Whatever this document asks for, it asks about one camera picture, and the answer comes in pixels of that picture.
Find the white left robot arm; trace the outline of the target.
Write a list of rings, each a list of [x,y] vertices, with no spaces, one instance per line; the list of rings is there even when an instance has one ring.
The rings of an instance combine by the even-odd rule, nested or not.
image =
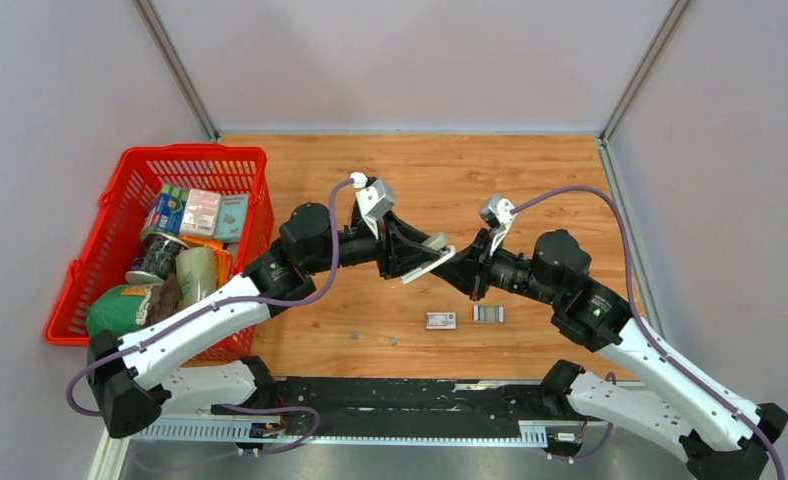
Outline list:
[[[86,379],[96,401],[94,415],[107,433],[126,438],[149,427],[172,408],[241,406],[255,415],[269,411],[274,385],[243,361],[224,369],[184,368],[184,363],[241,330],[322,297],[316,273],[375,262],[385,279],[409,283],[454,255],[442,234],[428,235],[392,211],[364,215],[338,229],[320,203],[294,209],[271,247],[207,298],[170,317],[117,335],[91,336]]]

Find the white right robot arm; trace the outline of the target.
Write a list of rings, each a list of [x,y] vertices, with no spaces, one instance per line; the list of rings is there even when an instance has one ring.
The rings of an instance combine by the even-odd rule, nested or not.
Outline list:
[[[784,468],[775,443],[788,413],[746,399],[669,345],[624,299],[589,274],[590,256],[563,230],[542,234],[533,255],[512,255],[482,230],[463,252],[444,246],[434,275],[474,299],[490,287],[548,304],[552,324],[572,343],[633,373],[645,396],[614,386],[580,365],[558,361],[544,377],[543,410],[573,411],[628,430],[668,451],[696,479],[758,479]]]

